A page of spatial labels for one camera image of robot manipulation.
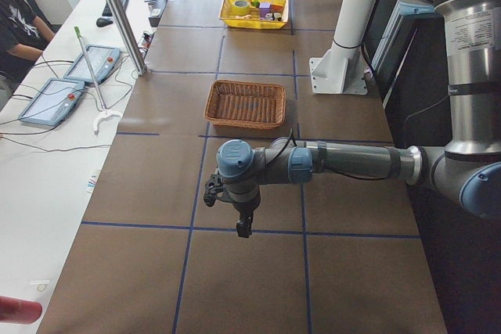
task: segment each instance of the purple block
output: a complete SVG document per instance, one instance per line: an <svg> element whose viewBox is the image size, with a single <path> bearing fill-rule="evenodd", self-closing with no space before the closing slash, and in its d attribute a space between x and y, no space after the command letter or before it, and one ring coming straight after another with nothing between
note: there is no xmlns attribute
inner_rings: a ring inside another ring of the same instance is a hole
<svg viewBox="0 0 501 334"><path fill-rule="evenodd" d="M266 16L266 13L270 13L271 8L272 8L272 3L270 3L270 2L260 3L259 4L259 17L264 19Z"/></svg>

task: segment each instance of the yellow tape roll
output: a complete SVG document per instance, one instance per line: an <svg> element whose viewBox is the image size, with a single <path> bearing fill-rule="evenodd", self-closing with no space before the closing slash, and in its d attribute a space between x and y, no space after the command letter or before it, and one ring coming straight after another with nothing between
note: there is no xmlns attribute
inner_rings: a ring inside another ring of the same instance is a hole
<svg viewBox="0 0 501 334"><path fill-rule="evenodd" d="M251 11L251 4L247 0L235 0L232 4L232 14L245 16Z"/></svg>

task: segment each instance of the black t-shirt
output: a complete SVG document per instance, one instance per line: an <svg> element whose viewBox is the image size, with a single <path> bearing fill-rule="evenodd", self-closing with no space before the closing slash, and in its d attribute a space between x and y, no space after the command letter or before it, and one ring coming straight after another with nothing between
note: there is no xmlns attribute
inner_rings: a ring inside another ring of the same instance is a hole
<svg viewBox="0 0 501 334"><path fill-rule="evenodd" d="M19 43L43 50L48 44L31 24L36 16L24 0L0 0L0 70L16 82L24 79L33 62L7 50Z"/></svg>

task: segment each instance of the blue tablet device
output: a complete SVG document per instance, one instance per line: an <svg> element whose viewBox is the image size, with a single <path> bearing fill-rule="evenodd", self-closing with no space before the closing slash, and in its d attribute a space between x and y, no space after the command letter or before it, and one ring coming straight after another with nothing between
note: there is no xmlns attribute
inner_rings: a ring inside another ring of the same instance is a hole
<svg viewBox="0 0 501 334"><path fill-rule="evenodd" d="M101 84L108 78L120 59L120 49L99 45L87 45L86 49L88 57L92 62L92 70L94 71L96 80L98 84ZM83 81L86 84L94 84L83 53L71 65L64 78Z"/></svg>
<svg viewBox="0 0 501 334"><path fill-rule="evenodd" d="M25 123L57 125L77 104L84 88L83 81L51 78L17 119Z"/></svg>

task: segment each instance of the brown basket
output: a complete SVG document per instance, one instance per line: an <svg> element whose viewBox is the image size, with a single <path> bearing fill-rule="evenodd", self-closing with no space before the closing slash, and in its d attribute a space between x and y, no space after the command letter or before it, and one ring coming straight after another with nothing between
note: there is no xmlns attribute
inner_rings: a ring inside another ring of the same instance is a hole
<svg viewBox="0 0 501 334"><path fill-rule="evenodd" d="M215 125L273 129L285 121L285 104L285 88L280 85L216 80L205 117Z"/></svg>

